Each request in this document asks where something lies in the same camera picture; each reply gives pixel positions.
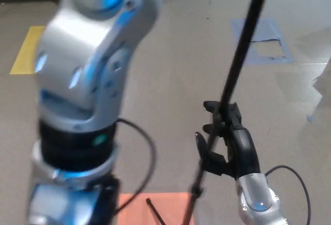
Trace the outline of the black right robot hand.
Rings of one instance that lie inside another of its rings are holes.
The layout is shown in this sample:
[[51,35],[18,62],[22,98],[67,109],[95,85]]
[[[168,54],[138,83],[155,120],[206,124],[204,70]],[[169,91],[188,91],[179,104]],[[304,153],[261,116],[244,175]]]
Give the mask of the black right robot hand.
[[[219,101],[205,101],[205,109],[212,113],[212,123],[205,124],[201,133],[195,134],[200,156],[200,172],[214,175],[227,175],[238,179],[244,175],[260,173],[260,164],[253,139],[247,128],[242,125],[242,116],[237,103],[230,103],[221,113]],[[213,151],[218,138],[222,138],[227,147],[227,159]]]

